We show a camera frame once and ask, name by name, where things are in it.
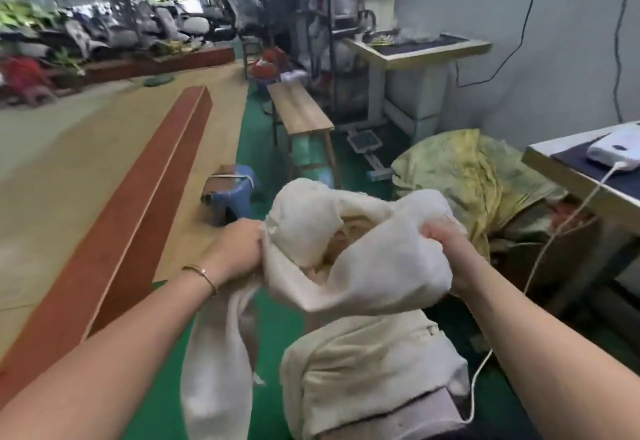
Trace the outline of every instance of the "blue plastic stool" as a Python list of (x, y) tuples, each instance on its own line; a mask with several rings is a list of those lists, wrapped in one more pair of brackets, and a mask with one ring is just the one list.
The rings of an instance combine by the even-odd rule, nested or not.
[(251, 167), (236, 165), (235, 173), (213, 174), (209, 178), (235, 178), (236, 180), (236, 185), (231, 190), (215, 191), (202, 196), (202, 201), (213, 209), (214, 226), (228, 224), (228, 210), (236, 215), (236, 219), (251, 217), (249, 204), (251, 194), (260, 185), (260, 180)]

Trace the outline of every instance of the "electrical cord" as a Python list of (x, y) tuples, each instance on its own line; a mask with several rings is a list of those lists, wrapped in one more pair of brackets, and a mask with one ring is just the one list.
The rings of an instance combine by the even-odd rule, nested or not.
[(627, 11), (627, 4), (629, 0), (622, 0), (620, 5), (620, 15), (618, 15), (618, 21), (616, 23), (616, 32), (613, 37), (613, 53), (616, 57), (616, 81), (613, 85), (613, 106), (616, 108), (616, 117), (618, 123), (623, 123), (622, 111), (620, 110), (620, 97), (618, 95), (620, 89), (620, 79), (622, 78), (622, 60), (620, 60), (620, 29), (622, 29), (622, 21)]
[[(545, 245), (542, 247), (542, 249), (540, 250), (540, 254), (538, 254), (538, 257), (536, 258), (535, 263), (533, 264), (532, 268), (531, 268), (531, 272), (529, 273), (529, 277), (527, 278), (527, 282), (524, 285), (524, 289), (522, 290), (522, 292), (524, 293), (524, 295), (527, 294), (527, 291), (529, 291), (529, 286), (531, 285), (531, 282), (533, 281), (533, 277), (536, 275), (536, 272), (538, 271), (538, 266), (540, 266), (540, 263), (542, 262), (542, 258), (544, 257), (545, 253), (547, 252), (547, 250), (549, 249), (549, 246), (551, 246), (551, 244), (554, 242), (554, 240), (557, 238), (557, 236), (562, 233), (563, 229), (571, 222), (575, 219), (575, 217), (580, 214), (582, 212), (582, 210), (589, 204), (589, 202), (593, 199), (593, 197), (596, 195), (596, 193), (598, 193), (598, 191), (602, 188), (602, 186), (605, 184), (605, 182), (607, 182), (607, 180), (609, 180), (609, 177), (611, 177), (614, 172), (616, 170), (619, 170), (621, 168), (623, 168), (625, 166), (624, 162), (616, 162), (614, 164), (613, 167), (611, 167), (611, 169), (607, 172), (607, 174), (602, 177), (602, 180), (600, 182), (598, 182), (598, 185), (596, 185), (593, 190), (588, 194), (588, 196), (582, 201), (582, 203), (578, 206), (578, 208), (576, 210), (574, 210), (572, 212), (572, 214), (567, 217), (564, 222), (558, 226), (556, 228), (556, 230), (553, 232), (553, 234), (549, 237), (549, 239), (547, 240), (547, 242), (545, 243)], [(478, 369), (476, 369), (476, 372), (473, 376), (473, 378), (471, 379), (471, 411), (469, 413), (469, 418), (464, 420), (464, 424), (468, 425), (469, 423), (471, 423), (475, 416), (476, 416), (476, 382), (478, 379), (478, 376), (480, 375), (480, 371), (482, 371), (482, 369), (484, 368), (484, 365), (489, 361), (489, 359), (491, 359), (491, 356), (493, 355), (493, 349), (491, 349), (487, 355), (484, 357), (482, 363), (480, 363), (480, 366), (478, 367)]]
[(522, 31), (520, 33), (520, 43), (512, 51), (512, 53), (510, 53), (507, 56), (507, 58), (502, 61), (502, 64), (500, 64), (498, 66), (498, 69), (495, 70), (495, 72), (493, 73), (493, 75), (489, 79), (477, 80), (476, 82), (468, 82), (467, 84), (460, 84), (460, 67), (458, 67), (458, 61), (455, 62), (455, 64), (456, 64), (456, 86), (458, 88), (468, 88), (469, 86), (476, 86), (476, 84), (484, 84), (485, 82), (489, 82), (490, 80), (493, 80), (493, 78), (498, 74), (498, 72), (500, 72), (500, 70), (504, 67), (504, 65), (508, 62), (508, 60), (510, 58), (512, 58), (512, 56), (517, 51), (519, 51), (519, 49), (522, 47), (522, 44), (524, 43), (524, 35), (525, 35), (526, 30), (527, 30), (527, 24), (529, 23), (529, 15), (531, 15), (531, 9), (532, 8), (533, 8), (533, 0), (530, 0), (529, 1), (529, 8), (527, 8), (527, 14), (524, 17), (524, 23), (522, 24)]

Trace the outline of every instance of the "person's left hand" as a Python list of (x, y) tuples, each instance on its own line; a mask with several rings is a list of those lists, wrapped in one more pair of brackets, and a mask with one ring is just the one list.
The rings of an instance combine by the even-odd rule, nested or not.
[(262, 221), (242, 218), (225, 226), (199, 265), (218, 286), (252, 272), (261, 262)]

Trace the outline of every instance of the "yellow-green cloth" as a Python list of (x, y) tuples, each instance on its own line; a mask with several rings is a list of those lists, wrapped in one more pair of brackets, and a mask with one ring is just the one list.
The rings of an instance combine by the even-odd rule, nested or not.
[(422, 140), (391, 167), (398, 197), (418, 189), (442, 192), (471, 242), (488, 258), (492, 233), (521, 210), (559, 192), (521, 158), (522, 153), (504, 141), (465, 129)]

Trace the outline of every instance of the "forearm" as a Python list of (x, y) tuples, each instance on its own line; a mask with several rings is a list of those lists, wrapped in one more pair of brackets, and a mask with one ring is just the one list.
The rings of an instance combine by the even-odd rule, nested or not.
[(115, 440), (211, 286), (184, 272), (78, 346), (0, 413), (0, 438)]
[(640, 379), (633, 372), (527, 299), (482, 258), (473, 264), (463, 298), (544, 438), (638, 438)]

